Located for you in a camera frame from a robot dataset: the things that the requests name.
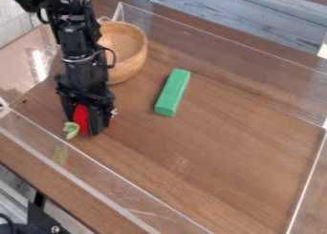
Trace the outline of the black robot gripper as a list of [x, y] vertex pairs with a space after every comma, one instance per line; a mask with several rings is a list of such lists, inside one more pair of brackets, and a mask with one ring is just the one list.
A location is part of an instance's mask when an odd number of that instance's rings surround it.
[[75, 107], [85, 105], [89, 111], [89, 135], [96, 136], [110, 124], [115, 109], [115, 95], [107, 88], [108, 70], [115, 63], [107, 63], [104, 54], [61, 57], [65, 72], [55, 76], [68, 121], [73, 120]]

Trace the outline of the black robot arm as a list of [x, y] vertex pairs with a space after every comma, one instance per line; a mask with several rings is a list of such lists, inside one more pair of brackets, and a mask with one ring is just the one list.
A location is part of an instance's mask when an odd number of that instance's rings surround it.
[[108, 126], [115, 112], [115, 95], [107, 82], [116, 57], [107, 56], [111, 49], [99, 43], [102, 25], [92, 0], [15, 1], [51, 27], [65, 65], [65, 72], [55, 76], [63, 110], [83, 133], [95, 136]]

